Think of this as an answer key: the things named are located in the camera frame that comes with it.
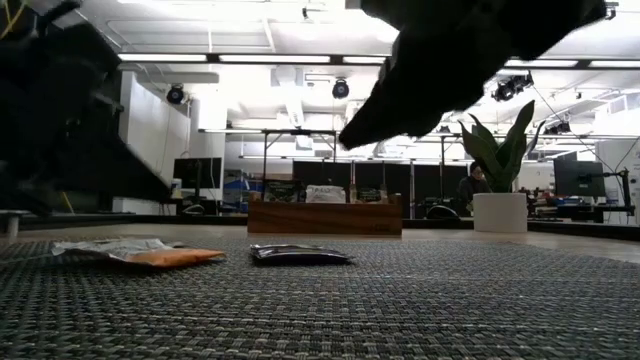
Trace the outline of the wooden three-compartment tray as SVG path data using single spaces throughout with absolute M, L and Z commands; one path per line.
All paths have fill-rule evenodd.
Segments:
M 400 236 L 397 204 L 286 203 L 251 201 L 247 230 L 252 234 Z

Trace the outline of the black track light cluster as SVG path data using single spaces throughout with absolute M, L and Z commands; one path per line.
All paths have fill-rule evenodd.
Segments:
M 497 88 L 491 97 L 497 102 L 506 102 L 522 93 L 526 88 L 534 85 L 532 74 L 512 75 L 497 83 Z

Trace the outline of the grey woven table mat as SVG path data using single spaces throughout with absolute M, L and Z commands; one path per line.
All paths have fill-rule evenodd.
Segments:
M 152 270 L 0 246 L 0 359 L 640 360 L 640 264 L 473 241 L 337 243 L 350 265 Z

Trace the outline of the long ceiling light strip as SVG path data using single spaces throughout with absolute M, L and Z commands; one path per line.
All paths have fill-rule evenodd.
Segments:
M 390 56 L 356 55 L 294 55 L 294 54 L 218 54 L 218 53 L 121 53 L 123 63 L 193 63 L 234 65 L 309 64 L 378 66 Z M 639 70 L 640 60 L 626 59 L 536 59 L 523 61 L 510 59 L 505 69 L 576 69 L 576 70 Z

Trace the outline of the black monitor on arm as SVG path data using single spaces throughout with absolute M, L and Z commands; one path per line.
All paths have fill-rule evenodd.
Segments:
M 604 197 L 603 166 L 598 162 L 555 159 L 553 162 L 557 196 Z

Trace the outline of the white orange tea bag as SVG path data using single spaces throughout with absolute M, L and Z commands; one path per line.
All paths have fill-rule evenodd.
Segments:
M 307 203 L 345 204 L 346 193 L 342 187 L 333 185 L 308 185 L 306 188 Z
M 54 256 L 82 253 L 158 268 L 190 266 L 226 258 L 222 251 L 170 246 L 158 238 L 57 242 L 51 253 Z

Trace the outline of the snake plant in white pot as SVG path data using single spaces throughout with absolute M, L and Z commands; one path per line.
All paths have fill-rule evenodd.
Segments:
M 491 233 L 525 233 L 527 201 L 523 193 L 513 192 L 512 185 L 520 173 L 524 157 L 538 140 L 537 131 L 527 139 L 527 128 L 534 115 L 535 101 L 527 103 L 518 113 L 505 139 L 498 143 L 493 134 L 471 115 L 476 133 L 462 125 L 463 146 L 468 155 L 480 166 L 490 193 L 473 196 L 474 230 Z

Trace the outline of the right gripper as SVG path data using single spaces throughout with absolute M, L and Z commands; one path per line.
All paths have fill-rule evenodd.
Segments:
M 340 132 L 346 149 L 431 132 L 484 93 L 500 58 L 533 60 L 603 20 L 605 0 L 360 0 L 399 30 L 392 66 Z

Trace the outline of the dark foil tea bag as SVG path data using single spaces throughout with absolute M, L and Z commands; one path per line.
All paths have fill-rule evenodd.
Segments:
M 265 202 L 297 203 L 301 184 L 295 180 L 267 180 L 264 186 Z
M 352 257 L 337 250 L 312 245 L 251 245 L 250 254 L 261 266 L 349 264 Z

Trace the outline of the black monitor on stand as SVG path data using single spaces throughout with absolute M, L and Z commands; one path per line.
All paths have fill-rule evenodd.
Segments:
M 221 158 L 182 158 L 174 161 L 173 178 L 183 188 L 219 189 L 221 170 Z

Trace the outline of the black office chair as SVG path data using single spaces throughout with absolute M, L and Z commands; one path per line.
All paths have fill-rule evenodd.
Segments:
M 459 220 L 455 210 L 444 205 L 434 205 L 426 212 L 428 220 Z

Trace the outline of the grey cylindrical post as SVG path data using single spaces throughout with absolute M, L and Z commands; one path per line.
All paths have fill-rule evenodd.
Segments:
M 6 222 L 6 234 L 10 242 L 17 239 L 20 219 L 25 214 L 20 210 L 0 210 L 0 219 Z

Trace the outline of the cluttered office desk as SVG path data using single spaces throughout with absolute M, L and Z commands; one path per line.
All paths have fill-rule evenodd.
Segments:
M 561 204 L 553 207 L 536 207 L 530 220 L 551 222 L 591 222 L 604 224 L 605 217 L 612 213 L 622 213 L 628 217 L 635 215 L 634 206 L 618 205 L 576 205 Z

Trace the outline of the dark office desk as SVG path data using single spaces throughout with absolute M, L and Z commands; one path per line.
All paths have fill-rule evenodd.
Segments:
M 221 214 L 221 203 L 217 200 L 202 197 L 171 199 L 170 204 L 176 206 L 176 214 L 180 216 L 218 216 Z

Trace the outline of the black partition panels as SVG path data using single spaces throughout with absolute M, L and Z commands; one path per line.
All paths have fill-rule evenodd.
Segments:
M 414 218 L 423 219 L 426 217 L 427 205 L 440 199 L 441 191 L 444 191 L 445 199 L 453 199 L 457 195 L 459 181 L 467 175 L 467 167 L 446 165 L 443 175 L 444 185 L 441 185 L 439 165 L 382 162 L 355 164 L 357 188 L 378 189 L 385 184 L 389 194 L 401 194 L 405 219 L 409 219 L 411 214 L 411 190 L 414 190 Z M 294 161 L 293 177 L 304 185 L 339 186 L 349 194 L 351 163 Z

